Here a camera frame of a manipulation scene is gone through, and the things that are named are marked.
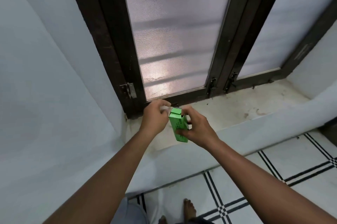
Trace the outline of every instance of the light blue cloth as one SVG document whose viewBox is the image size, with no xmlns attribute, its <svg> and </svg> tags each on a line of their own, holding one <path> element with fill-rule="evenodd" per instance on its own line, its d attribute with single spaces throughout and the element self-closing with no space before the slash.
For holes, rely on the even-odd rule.
<svg viewBox="0 0 337 224">
<path fill-rule="evenodd" d="M 149 219 L 140 205 L 124 197 L 110 224 L 149 224 Z"/>
</svg>

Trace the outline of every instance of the person's left hand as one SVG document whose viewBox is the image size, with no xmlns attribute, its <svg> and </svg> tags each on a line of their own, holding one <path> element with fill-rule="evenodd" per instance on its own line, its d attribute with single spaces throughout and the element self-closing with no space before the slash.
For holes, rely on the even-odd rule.
<svg viewBox="0 0 337 224">
<path fill-rule="evenodd" d="M 152 139 L 164 130 L 168 122 L 168 113 L 161 111 L 161 106 L 169 107 L 171 103 L 163 99 L 154 100 L 144 109 L 143 120 L 141 121 L 139 131 L 149 135 Z"/>
</svg>

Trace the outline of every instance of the window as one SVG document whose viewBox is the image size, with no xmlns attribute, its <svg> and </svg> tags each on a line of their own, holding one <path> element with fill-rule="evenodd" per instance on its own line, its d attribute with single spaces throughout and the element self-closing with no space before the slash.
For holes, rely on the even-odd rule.
<svg viewBox="0 0 337 224">
<path fill-rule="evenodd" d="M 76 1 L 129 118 L 156 98 L 182 105 L 286 77 L 337 13 L 335 0 Z"/>
</svg>

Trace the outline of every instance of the frosted glass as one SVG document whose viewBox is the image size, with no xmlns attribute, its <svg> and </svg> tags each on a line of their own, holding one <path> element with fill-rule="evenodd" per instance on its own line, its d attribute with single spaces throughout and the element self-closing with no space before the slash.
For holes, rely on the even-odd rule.
<svg viewBox="0 0 337 224">
<path fill-rule="evenodd" d="M 331 0 L 276 0 L 238 77 L 279 68 Z"/>
<path fill-rule="evenodd" d="M 147 100 L 205 85 L 228 0 L 126 0 Z"/>
</svg>

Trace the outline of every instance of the forearm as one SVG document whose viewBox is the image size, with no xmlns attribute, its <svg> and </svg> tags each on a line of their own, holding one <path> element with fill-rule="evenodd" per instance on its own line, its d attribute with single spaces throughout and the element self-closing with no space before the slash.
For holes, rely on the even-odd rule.
<svg viewBox="0 0 337 224">
<path fill-rule="evenodd" d="M 264 223 L 336 223 L 336 219 L 250 162 L 223 141 L 206 148 Z"/>
<path fill-rule="evenodd" d="M 110 223 L 152 139 L 136 133 L 45 223 Z"/>
</svg>

